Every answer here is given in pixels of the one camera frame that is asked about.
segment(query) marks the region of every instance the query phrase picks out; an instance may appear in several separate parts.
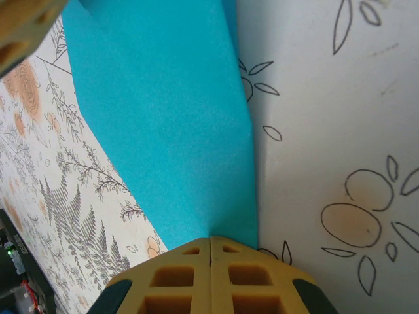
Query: orange flower drawing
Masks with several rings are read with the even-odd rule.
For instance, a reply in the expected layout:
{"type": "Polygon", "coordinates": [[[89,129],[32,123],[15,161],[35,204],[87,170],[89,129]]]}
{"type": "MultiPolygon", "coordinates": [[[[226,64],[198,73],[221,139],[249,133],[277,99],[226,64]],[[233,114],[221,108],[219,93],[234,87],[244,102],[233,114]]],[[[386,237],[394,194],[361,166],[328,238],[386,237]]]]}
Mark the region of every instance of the orange flower drawing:
{"type": "Polygon", "coordinates": [[[42,214],[46,216],[46,210],[45,210],[45,202],[44,200],[39,200],[39,209],[42,211],[42,214]]]}
{"type": "Polygon", "coordinates": [[[89,308],[89,303],[87,302],[87,299],[84,296],[77,296],[79,299],[80,305],[83,306],[85,309],[89,308]]]}
{"type": "Polygon", "coordinates": [[[9,186],[10,186],[10,191],[12,191],[12,194],[15,194],[16,190],[14,189],[14,186],[12,184],[12,179],[9,179],[9,186]]]}
{"type": "Polygon", "coordinates": [[[147,246],[148,246],[147,254],[149,255],[149,258],[153,258],[164,253],[164,251],[160,250],[160,239],[158,238],[158,235],[156,232],[155,232],[155,238],[148,237],[147,246]]]}
{"type": "Polygon", "coordinates": [[[38,83],[28,60],[16,67],[17,91],[25,110],[33,119],[40,117],[38,83]]]}
{"type": "Polygon", "coordinates": [[[50,124],[50,126],[48,127],[48,131],[54,130],[55,132],[57,132],[57,134],[61,134],[61,126],[57,118],[55,117],[55,114],[48,113],[46,116],[46,119],[48,120],[48,123],[50,124]]]}
{"type": "Polygon", "coordinates": [[[3,198],[3,201],[5,203],[7,212],[9,213],[9,215],[12,216],[12,218],[14,220],[15,227],[17,227],[17,229],[19,229],[19,231],[22,231],[23,230],[22,222],[20,221],[19,215],[16,212],[15,208],[13,207],[13,205],[9,204],[9,202],[6,200],[6,198],[3,198]]]}
{"type": "Polygon", "coordinates": [[[12,70],[3,77],[3,84],[9,95],[14,98],[17,92],[16,70],[12,70]]]}
{"type": "Polygon", "coordinates": [[[16,129],[18,130],[19,134],[25,137],[25,127],[24,123],[22,122],[22,117],[19,113],[14,113],[14,123],[16,124],[16,129]]]}

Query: red wire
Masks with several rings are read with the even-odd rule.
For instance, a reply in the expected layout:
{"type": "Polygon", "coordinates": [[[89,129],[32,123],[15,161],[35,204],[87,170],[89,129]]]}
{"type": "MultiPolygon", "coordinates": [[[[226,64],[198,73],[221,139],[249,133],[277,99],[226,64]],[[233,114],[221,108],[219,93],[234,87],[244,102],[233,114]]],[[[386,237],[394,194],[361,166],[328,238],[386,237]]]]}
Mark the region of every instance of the red wire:
{"type": "Polygon", "coordinates": [[[28,289],[29,293],[31,294],[32,302],[35,305],[35,309],[38,309],[37,299],[35,297],[35,294],[33,293],[32,288],[29,286],[28,281],[27,280],[24,280],[22,284],[28,289]]]}

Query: floral wallpaper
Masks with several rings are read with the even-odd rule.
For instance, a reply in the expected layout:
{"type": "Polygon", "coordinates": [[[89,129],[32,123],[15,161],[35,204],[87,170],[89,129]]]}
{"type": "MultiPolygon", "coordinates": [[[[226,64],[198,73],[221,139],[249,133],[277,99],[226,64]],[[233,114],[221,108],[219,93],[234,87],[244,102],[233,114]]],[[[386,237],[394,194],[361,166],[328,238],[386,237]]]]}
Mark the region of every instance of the floral wallpaper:
{"type": "Polygon", "coordinates": [[[1,79],[0,195],[70,313],[166,250],[80,114],[60,18],[1,79]]]}

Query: blue foam sheet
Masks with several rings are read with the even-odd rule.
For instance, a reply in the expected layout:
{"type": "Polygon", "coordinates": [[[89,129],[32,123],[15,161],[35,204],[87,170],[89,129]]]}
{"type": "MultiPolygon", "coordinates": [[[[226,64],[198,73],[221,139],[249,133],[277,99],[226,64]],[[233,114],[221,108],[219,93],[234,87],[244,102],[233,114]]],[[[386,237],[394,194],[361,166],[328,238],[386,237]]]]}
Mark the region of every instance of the blue foam sheet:
{"type": "Polygon", "coordinates": [[[71,0],[62,14],[82,114],[169,249],[213,234],[257,245],[225,14],[220,0],[71,0]]]}

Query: leaf outline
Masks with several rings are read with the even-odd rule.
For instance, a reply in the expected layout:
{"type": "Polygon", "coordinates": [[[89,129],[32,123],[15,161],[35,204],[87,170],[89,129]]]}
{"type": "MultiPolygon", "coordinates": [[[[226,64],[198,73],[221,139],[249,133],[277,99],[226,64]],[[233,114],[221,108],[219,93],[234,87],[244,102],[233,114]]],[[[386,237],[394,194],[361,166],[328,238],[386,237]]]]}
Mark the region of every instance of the leaf outline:
{"type": "Polygon", "coordinates": [[[395,182],[399,178],[399,164],[395,161],[392,155],[387,156],[386,160],[387,175],[395,182]]]}
{"type": "Polygon", "coordinates": [[[238,60],[238,67],[239,67],[240,69],[242,69],[242,70],[244,71],[244,73],[247,73],[247,69],[246,69],[246,67],[244,66],[243,62],[240,60],[240,58],[239,58],[239,60],[238,60]]]}
{"type": "Polygon", "coordinates": [[[381,26],[381,18],[378,15],[377,11],[375,11],[374,7],[370,5],[369,3],[365,1],[361,1],[359,3],[359,11],[362,14],[362,17],[364,17],[364,20],[373,26],[381,26]],[[370,12],[375,20],[371,19],[371,16],[367,13],[370,12]]]}
{"type": "Polygon", "coordinates": [[[271,256],[271,255],[272,255],[272,257],[273,257],[273,258],[276,258],[277,260],[279,260],[279,258],[276,256],[276,254],[275,254],[275,253],[273,253],[272,251],[270,251],[270,250],[268,250],[268,249],[266,249],[266,248],[264,248],[264,247],[259,247],[257,250],[258,250],[259,252],[266,251],[267,253],[265,253],[265,252],[264,252],[264,254],[266,254],[266,255],[268,255],[268,256],[271,256]]]}
{"type": "Polygon", "coordinates": [[[352,20],[354,18],[354,13],[353,13],[353,8],[352,8],[352,0],[341,0],[340,2],[340,6],[339,6],[339,10],[338,10],[338,14],[336,16],[336,20],[335,20],[335,26],[333,28],[333,55],[337,54],[338,51],[342,48],[343,44],[346,41],[346,38],[348,37],[349,34],[349,30],[351,29],[352,26],[352,20]],[[345,31],[345,35],[342,39],[342,41],[337,45],[337,28],[338,28],[338,23],[339,23],[339,18],[340,15],[342,13],[342,9],[345,3],[348,3],[349,6],[349,23],[346,26],[346,31],[345,31]]]}
{"type": "Polygon", "coordinates": [[[404,228],[406,228],[408,231],[412,232],[414,235],[419,237],[419,232],[417,232],[415,229],[407,226],[406,224],[403,224],[402,222],[392,222],[391,223],[393,229],[396,231],[396,233],[399,235],[399,237],[412,249],[414,250],[416,253],[419,253],[419,245],[418,247],[415,247],[405,236],[403,236],[399,230],[399,228],[396,226],[402,226],[404,228]]]}
{"type": "Polygon", "coordinates": [[[362,289],[365,291],[365,293],[368,296],[373,295],[373,288],[374,288],[374,284],[375,284],[376,274],[377,274],[377,269],[375,268],[375,265],[374,265],[373,261],[367,255],[364,255],[361,258],[361,260],[359,261],[359,264],[358,264],[358,280],[359,280],[359,283],[361,284],[362,289]],[[371,278],[371,284],[368,284],[369,288],[367,288],[366,285],[364,285],[365,280],[363,278],[361,278],[361,267],[363,265],[370,266],[372,271],[373,271],[373,273],[372,273],[373,276],[371,278]]]}
{"type": "Polygon", "coordinates": [[[242,80],[245,80],[246,82],[248,82],[248,83],[249,83],[249,85],[250,85],[250,90],[251,90],[251,93],[250,93],[249,98],[247,98],[247,102],[249,102],[249,101],[250,101],[250,99],[253,97],[253,94],[254,94],[253,85],[252,85],[252,83],[250,82],[250,80],[248,80],[247,78],[245,78],[245,77],[241,77],[241,78],[242,78],[242,80]]]}
{"type": "Polygon", "coordinates": [[[250,69],[249,75],[256,75],[257,73],[260,73],[261,71],[265,70],[269,65],[273,63],[273,61],[259,63],[250,69]]]}
{"type": "Polygon", "coordinates": [[[280,95],[279,91],[277,91],[275,88],[273,88],[273,87],[271,87],[271,86],[269,86],[268,84],[265,84],[265,83],[256,83],[255,87],[258,90],[260,90],[261,92],[264,92],[264,93],[272,94],[272,95],[275,95],[275,96],[280,95]]]}
{"type": "Polygon", "coordinates": [[[277,142],[282,141],[281,133],[276,128],[274,128],[273,126],[262,126],[262,128],[263,128],[264,132],[267,134],[267,136],[269,136],[274,141],[277,141],[277,142]]]}
{"type": "Polygon", "coordinates": [[[355,252],[342,250],[342,249],[335,249],[335,248],[332,248],[332,247],[322,247],[321,249],[323,251],[328,252],[329,254],[335,255],[337,257],[348,258],[348,257],[353,257],[353,256],[356,255],[355,252]]]}
{"type": "Polygon", "coordinates": [[[288,242],[287,240],[283,241],[283,245],[282,245],[282,254],[281,254],[281,259],[282,262],[288,264],[288,265],[292,265],[293,264],[293,256],[291,255],[291,251],[289,250],[289,246],[288,246],[288,242]]]}
{"type": "Polygon", "coordinates": [[[393,243],[393,242],[389,242],[386,244],[385,247],[386,250],[386,254],[388,256],[388,258],[392,261],[395,262],[395,259],[397,258],[397,246],[393,243]]]}
{"type": "Polygon", "coordinates": [[[413,179],[415,178],[415,175],[419,176],[419,168],[413,170],[411,173],[409,173],[405,179],[405,181],[403,182],[403,184],[401,185],[400,188],[400,195],[403,196],[409,196],[411,195],[413,192],[419,190],[419,184],[417,184],[414,188],[411,188],[408,192],[405,192],[406,190],[406,185],[409,183],[409,181],[411,180],[411,178],[413,177],[413,179]]]}

